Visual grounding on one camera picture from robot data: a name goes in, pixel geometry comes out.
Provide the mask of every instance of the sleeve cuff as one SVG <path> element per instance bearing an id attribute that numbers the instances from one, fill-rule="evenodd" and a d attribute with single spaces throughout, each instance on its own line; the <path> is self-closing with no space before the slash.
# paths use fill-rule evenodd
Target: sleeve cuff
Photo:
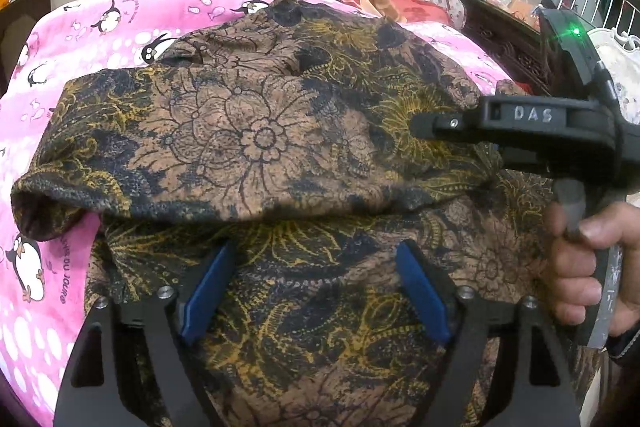
<path id="1" fill-rule="evenodd" d="M 619 337 L 609 337 L 609 358 L 622 367 L 640 367 L 640 322 Z"/>

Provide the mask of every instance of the floral garment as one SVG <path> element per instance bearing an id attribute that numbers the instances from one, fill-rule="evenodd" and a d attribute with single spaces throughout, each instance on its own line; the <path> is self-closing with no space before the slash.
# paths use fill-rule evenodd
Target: floral garment
<path id="1" fill-rule="evenodd" d="M 67 83 L 14 185 L 16 223 L 46 241 L 102 214 L 87 306 L 174 284 L 235 238 L 237 275 L 194 353 L 230 425 L 405 425 L 444 351 L 400 291 L 397 244 L 415 239 L 487 298 L 538 289 L 546 180 L 501 170 L 487 144 L 409 133 L 417 111 L 478 96 L 389 20 L 275 0 L 183 36 L 148 68 Z M 467 425 L 495 355 L 491 344 Z M 568 356 L 581 400 L 594 354 Z"/>

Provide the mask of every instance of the pink blanket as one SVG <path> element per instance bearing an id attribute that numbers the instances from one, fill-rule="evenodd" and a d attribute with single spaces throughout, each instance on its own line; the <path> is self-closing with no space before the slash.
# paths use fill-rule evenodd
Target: pink blanket
<path id="1" fill-rule="evenodd" d="M 273 0 L 81 0 L 38 22 L 0 100 L 0 370 L 29 412 L 52 425 L 60 381 L 84 319 L 90 248 L 100 220 L 86 214 L 53 241 L 18 233 L 13 183 L 28 168 L 66 81 L 103 68 L 152 63 L 175 39 Z M 344 12 L 352 7 L 324 3 Z M 453 58 L 485 94 L 508 78 L 478 46 L 439 23 L 403 25 Z"/>

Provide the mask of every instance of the hand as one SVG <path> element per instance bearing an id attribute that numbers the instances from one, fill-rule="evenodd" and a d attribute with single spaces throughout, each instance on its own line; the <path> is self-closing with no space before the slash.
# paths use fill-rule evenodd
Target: hand
<path id="1" fill-rule="evenodd" d="M 596 268 L 593 251 L 620 243 L 624 250 L 622 280 L 609 334 L 616 337 L 633 327 L 640 320 L 640 208 L 614 203 L 584 219 L 579 225 L 580 243 L 562 237 L 566 218 L 560 204 L 549 205 L 545 220 L 554 240 L 544 279 L 558 320 L 581 324 L 585 306 L 600 302 L 602 287 L 590 277 Z"/>

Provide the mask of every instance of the metal bolt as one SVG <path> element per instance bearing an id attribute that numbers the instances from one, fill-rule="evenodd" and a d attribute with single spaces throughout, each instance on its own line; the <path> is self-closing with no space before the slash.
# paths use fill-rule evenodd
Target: metal bolt
<path id="1" fill-rule="evenodd" d="M 109 299 L 107 297 L 98 297 L 95 301 L 95 307 L 99 310 L 105 309 L 109 305 Z"/>
<path id="2" fill-rule="evenodd" d="M 158 297 L 161 299 L 168 299 L 173 294 L 174 294 L 174 289 L 171 288 L 171 286 L 162 286 L 158 290 Z"/>
<path id="3" fill-rule="evenodd" d="M 538 299 L 536 299 L 533 295 L 527 295 L 522 299 L 522 304 L 524 304 L 525 308 L 534 310 L 538 307 Z"/>
<path id="4" fill-rule="evenodd" d="M 465 301 L 467 301 L 476 296 L 476 290 L 471 288 L 471 286 L 458 286 L 458 295 L 461 299 L 465 299 Z"/>

